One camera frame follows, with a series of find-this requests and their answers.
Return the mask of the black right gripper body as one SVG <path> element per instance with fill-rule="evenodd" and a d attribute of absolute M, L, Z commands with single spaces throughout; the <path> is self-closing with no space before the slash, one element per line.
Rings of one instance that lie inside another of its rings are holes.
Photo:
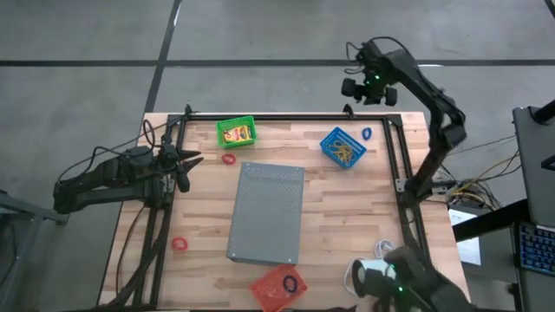
<path fill-rule="evenodd" d="M 375 71 L 363 71 L 364 79 L 357 84 L 354 79 L 344 78 L 341 93 L 363 105 L 384 104 L 393 107 L 397 103 L 398 92 L 388 85 L 385 77 Z"/>

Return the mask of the black aluminium table frame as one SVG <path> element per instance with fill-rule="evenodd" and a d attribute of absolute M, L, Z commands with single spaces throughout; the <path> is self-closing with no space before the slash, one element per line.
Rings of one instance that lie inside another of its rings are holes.
<path fill-rule="evenodd" d="M 258 140 L 234 150 L 237 163 L 222 161 L 216 141 L 216 114 L 196 114 L 187 123 L 184 146 L 204 160 L 190 171 L 192 186 L 173 201 L 170 237 L 182 237 L 185 250 L 166 249 L 159 309 L 256 309 L 249 286 L 263 276 L 262 265 L 226 257 L 240 163 L 299 166 L 305 171 L 297 271 L 308 290 L 292 308 L 319 310 L 358 307 L 370 299 L 351 295 L 344 271 L 355 257 L 372 257 L 375 244 L 402 244 L 395 202 L 395 180 L 416 170 L 428 150 L 423 114 L 259 113 Z M 340 127 L 367 148 L 349 169 L 326 156 L 320 142 Z"/>

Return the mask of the black pole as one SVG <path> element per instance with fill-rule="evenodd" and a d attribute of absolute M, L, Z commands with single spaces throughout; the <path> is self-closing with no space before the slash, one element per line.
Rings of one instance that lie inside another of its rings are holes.
<path fill-rule="evenodd" d="M 542 125 L 549 125 L 555 118 L 555 99 L 543 107 L 530 107 L 532 119 Z"/>

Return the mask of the blue plastic basket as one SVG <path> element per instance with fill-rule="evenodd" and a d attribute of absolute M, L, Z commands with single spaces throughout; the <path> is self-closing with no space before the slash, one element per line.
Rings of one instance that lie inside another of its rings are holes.
<path fill-rule="evenodd" d="M 350 166 L 344 166 L 339 159 L 328 150 L 328 145 L 333 143 L 335 140 L 341 140 L 345 144 L 349 144 L 353 148 L 353 159 L 351 160 Z M 340 127 L 334 128 L 328 135 L 320 142 L 320 147 L 322 152 L 333 160 L 337 165 L 343 169 L 349 169 L 355 165 L 355 163 L 367 152 L 367 148 L 361 143 L 352 138 L 349 134 L 344 132 Z"/>

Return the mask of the red plastic basket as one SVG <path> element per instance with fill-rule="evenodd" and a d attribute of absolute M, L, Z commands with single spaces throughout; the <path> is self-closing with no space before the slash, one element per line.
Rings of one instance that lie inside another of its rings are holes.
<path fill-rule="evenodd" d="M 249 290 L 264 312 L 280 312 L 302 296 L 308 286 L 293 265 L 282 264 L 251 284 Z"/>

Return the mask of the backlit keyboard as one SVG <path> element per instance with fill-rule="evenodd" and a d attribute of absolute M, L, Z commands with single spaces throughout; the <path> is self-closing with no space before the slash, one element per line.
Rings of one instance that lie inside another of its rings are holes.
<path fill-rule="evenodd" d="M 555 231 L 535 224 L 519 224 L 517 232 L 519 266 L 555 276 Z"/>

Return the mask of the white paper sheet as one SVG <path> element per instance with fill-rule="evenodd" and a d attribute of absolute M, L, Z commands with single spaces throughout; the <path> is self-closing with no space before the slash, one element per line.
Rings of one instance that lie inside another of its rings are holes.
<path fill-rule="evenodd" d="M 450 209 L 448 211 L 448 215 L 452 226 L 466 222 L 471 218 L 476 218 L 475 214 L 464 211 L 457 211 L 455 209 Z M 463 263 L 470 263 L 481 266 L 480 240 L 477 237 L 458 242 L 457 248 L 460 255 L 460 260 Z"/>

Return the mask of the yellow Crayola crayon box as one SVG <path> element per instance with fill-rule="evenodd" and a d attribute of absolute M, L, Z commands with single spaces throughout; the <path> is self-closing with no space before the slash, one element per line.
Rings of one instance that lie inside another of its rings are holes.
<path fill-rule="evenodd" d="M 225 143 L 239 143 L 252 140 L 251 128 L 248 126 L 234 127 L 223 132 Z"/>

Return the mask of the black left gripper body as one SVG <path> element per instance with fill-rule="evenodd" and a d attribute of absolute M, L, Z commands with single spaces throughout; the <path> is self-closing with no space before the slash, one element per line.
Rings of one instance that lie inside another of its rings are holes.
<path fill-rule="evenodd" d="M 187 176 L 188 173 L 181 171 L 181 162 L 186 159 L 179 159 L 178 150 L 180 147 L 172 143 L 170 134 L 163 134 L 161 137 L 160 150 L 158 153 L 158 161 L 160 167 L 166 172 L 173 172 L 178 188 L 181 192 L 190 191 L 190 180 Z"/>

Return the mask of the grey metal side table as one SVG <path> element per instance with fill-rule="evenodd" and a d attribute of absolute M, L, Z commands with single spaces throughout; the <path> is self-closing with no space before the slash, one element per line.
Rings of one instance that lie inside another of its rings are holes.
<path fill-rule="evenodd" d="M 0 190 L 0 312 L 10 312 L 42 222 L 65 225 L 69 216 Z"/>

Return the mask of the green plastic basket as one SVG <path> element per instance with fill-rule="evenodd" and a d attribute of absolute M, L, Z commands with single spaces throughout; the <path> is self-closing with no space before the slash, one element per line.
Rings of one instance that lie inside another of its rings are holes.
<path fill-rule="evenodd" d="M 239 143 L 231 143 L 231 144 L 225 143 L 224 142 L 224 137 L 223 137 L 223 132 L 225 130 L 229 130 L 229 129 L 232 129 L 234 127 L 239 127 L 239 126 L 248 126 L 248 127 L 251 128 L 252 140 L 239 142 Z M 217 131 L 218 144 L 222 148 L 235 148 L 235 147 L 239 147 L 239 146 L 250 145 L 250 144 L 253 144 L 257 140 L 257 131 L 256 131 L 256 128 L 255 128 L 254 118 L 250 115 L 242 116 L 242 117 L 238 117 L 238 118 L 234 118 L 234 119 L 227 119 L 227 120 L 218 121 L 216 123 L 216 131 Z"/>

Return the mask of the grey perforated metal stand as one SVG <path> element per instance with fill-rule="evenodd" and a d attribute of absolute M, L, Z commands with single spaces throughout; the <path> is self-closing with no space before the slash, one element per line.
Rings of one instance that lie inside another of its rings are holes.
<path fill-rule="evenodd" d="M 236 263 L 298 263 L 304 169 L 245 162 L 241 166 L 226 257 Z"/>

